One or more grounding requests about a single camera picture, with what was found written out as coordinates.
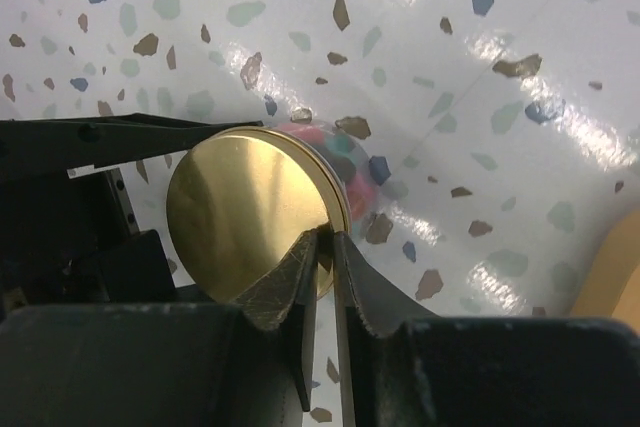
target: terrazzo surface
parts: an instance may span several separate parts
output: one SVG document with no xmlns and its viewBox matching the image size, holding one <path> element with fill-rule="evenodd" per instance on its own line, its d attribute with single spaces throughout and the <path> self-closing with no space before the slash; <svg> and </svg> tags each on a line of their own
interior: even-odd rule
<svg viewBox="0 0 640 427">
<path fill-rule="evenodd" d="M 349 125 L 369 261 L 441 315 L 563 315 L 638 204 L 640 0 L 0 0 L 4 119 L 141 111 Z M 123 166 L 171 245 L 173 154 Z M 312 412 L 341 425 L 333 296 Z"/>
</svg>

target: brass disc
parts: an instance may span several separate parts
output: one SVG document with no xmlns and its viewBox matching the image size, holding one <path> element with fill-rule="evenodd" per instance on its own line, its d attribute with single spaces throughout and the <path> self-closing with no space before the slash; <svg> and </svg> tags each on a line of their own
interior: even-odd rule
<svg viewBox="0 0 640 427">
<path fill-rule="evenodd" d="M 167 194 L 169 232 L 185 269 L 228 302 L 275 268 L 305 230 L 351 229 L 345 195 L 308 146 L 261 127 L 226 130 L 176 167 Z M 333 282 L 318 269 L 318 297 Z"/>
</svg>

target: round brass plate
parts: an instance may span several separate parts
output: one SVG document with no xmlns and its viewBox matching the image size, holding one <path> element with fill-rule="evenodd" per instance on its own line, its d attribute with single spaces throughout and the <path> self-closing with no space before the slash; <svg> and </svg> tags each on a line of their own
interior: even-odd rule
<svg viewBox="0 0 640 427">
<path fill-rule="evenodd" d="M 167 220 L 180 260 L 212 299 L 228 302 L 275 268 L 305 230 L 350 231 L 340 184 L 300 141 L 260 127 L 224 131 L 178 164 Z M 318 269 L 318 296 L 331 287 Z"/>
</svg>

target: gold metal disc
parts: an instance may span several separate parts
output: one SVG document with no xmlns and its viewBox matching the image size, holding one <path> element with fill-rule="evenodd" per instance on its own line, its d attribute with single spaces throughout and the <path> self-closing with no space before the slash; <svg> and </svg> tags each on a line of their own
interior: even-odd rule
<svg viewBox="0 0 640 427">
<path fill-rule="evenodd" d="M 261 127 L 226 130 L 180 161 L 167 194 L 169 232 L 196 284 L 218 302 L 275 268 L 305 230 L 351 229 L 341 186 L 309 148 Z M 333 282 L 318 269 L 318 297 Z"/>
</svg>

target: brown speckle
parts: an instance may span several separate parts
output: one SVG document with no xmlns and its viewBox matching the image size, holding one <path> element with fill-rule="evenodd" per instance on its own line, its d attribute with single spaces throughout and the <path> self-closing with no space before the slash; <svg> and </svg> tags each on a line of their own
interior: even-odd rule
<svg viewBox="0 0 640 427">
<path fill-rule="evenodd" d="M 316 407 L 310 412 L 310 415 L 313 420 L 320 424 L 333 421 L 333 414 L 322 407 Z"/>
<path fill-rule="evenodd" d="M 244 84 L 245 89 L 251 90 L 258 83 L 261 63 L 262 54 L 260 52 L 256 52 L 254 55 L 247 59 L 247 61 L 242 66 L 242 69 L 240 69 L 240 78 L 242 79 L 242 83 Z"/>
<path fill-rule="evenodd" d="M 167 66 L 169 70 L 176 70 L 176 50 L 171 46 L 169 52 L 167 52 Z"/>
<path fill-rule="evenodd" d="M 4 95 L 6 95 L 8 99 L 11 99 L 11 102 L 15 102 L 16 95 L 13 93 L 13 77 L 6 74 L 2 77 L 2 85 L 4 86 Z"/>
<path fill-rule="evenodd" d="M 384 244 L 393 229 L 393 222 L 386 214 L 374 214 L 373 220 L 367 229 L 365 240 L 370 244 Z"/>
<path fill-rule="evenodd" d="M 154 55 L 158 51 L 158 37 L 156 34 L 145 35 L 133 46 L 133 51 L 140 55 Z"/>
<path fill-rule="evenodd" d="M 313 120 L 313 113 L 311 109 L 301 107 L 291 112 L 291 122 L 296 124 L 308 124 Z"/>
<path fill-rule="evenodd" d="M 87 14 L 80 14 L 78 17 L 78 25 L 80 29 L 86 34 L 89 30 L 89 19 L 87 18 Z"/>
<path fill-rule="evenodd" d="M 362 117 L 344 117 L 336 120 L 336 127 L 361 140 L 371 135 L 369 123 Z"/>
<path fill-rule="evenodd" d="M 169 264 L 169 272 L 171 272 L 171 274 L 174 274 L 176 270 L 178 270 L 178 264 L 176 264 L 173 259 L 167 258 L 167 264 Z"/>
<path fill-rule="evenodd" d="M 532 54 L 521 60 L 514 62 L 507 62 L 506 60 L 499 60 L 493 66 L 493 71 L 496 74 L 502 74 L 507 78 L 520 77 L 526 79 L 533 77 L 540 70 L 542 65 L 542 57 L 538 54 Z"/>
<path fill-rule="evenodd" d="M 11 34 L 11 37 L 9 37 L 9 43 L 12 47 L 24 47 L 25 45 L 27 45 L 24 43 L 24 40 L 22 40 L 22 38 L 17 34 Z"/>
<path fill-rule="evenodd" d="M 493 232 L 493 227 L 482 220 L 474 220 L 469 226 L 469 235 L 471 237 L 481 237 Z"/>
<path fill-rule="evenodd" d="M 440 277 L 440 272 L 437 270 L 425 270 L 418 284 L 416 300 L 430 299 L 440 292 L 442 287 L 444 287 L 444 283 L 442 282 L 442 277 Z"/>
<path fill-rule="evenodd" d="M 531 316 L 533 317 L 546 317 L 547 311 L 544 307 L 533 307 L 531 309 Z"/>
<path fill-rule="evenodd" d="M 334 384 L 340 383 L 340 374 L 338 373 L 338 369 L 336 369 L 335 364 L 331 360 L 331 357 L 327 357 L 327 375 Z"/>
<path fill-rule="evenodd" d="M 147 174 L 147 168 L 144 165 L 143 160 L 139 160 L 136 162 L 136 170 L 140 174 L 140 177 L 148 184 L 149 183 L 149 175 Z"/>
<path fill-rule="evenodd" d="M 327 54 L 327 59 L 329 59 L 329 63 L 331 65 L 342 65 L 348 60 L 344 55 L 340 55 L 335 52 L 329 52 Z"/>
<path fill-rule="evenodd" d="M 207 26 L 204 24 L 202 24 L 202 28 L 200 29 L 200 38 L 206 44 L 211 42 L 211 36 L 209 35 L 209 30 L 207 29 Z"/>
<path fill-rule="evenodd" d="M 453 199 L 456 197 L 466 197 L 467 195 L 473 195 L 473 193 L 466 187 L 456 187 L 451 190 L 451 197 Z"/>
<path fill-rule="evenodd" d="M 445 34 L 453 34 L 453 27 L 451 27 L 451 22 L 448 17 L 443 17 L 440 19 L 440 30 Z"/>
<path fill-rule="evenodd" d="M 98 101 L 98 113 L 100 117 L 113 117 L 113 110 L 107 102 Z"/>
<path fill-rule="evenodd" d="M 333 20 L 335 20 L 340 30 L 349 27 L 351 21 L 349 20 L 349 12 L 347 12 L 347 4 L 344 0 L 336 0 L 333 6 Z"/>
</svg>

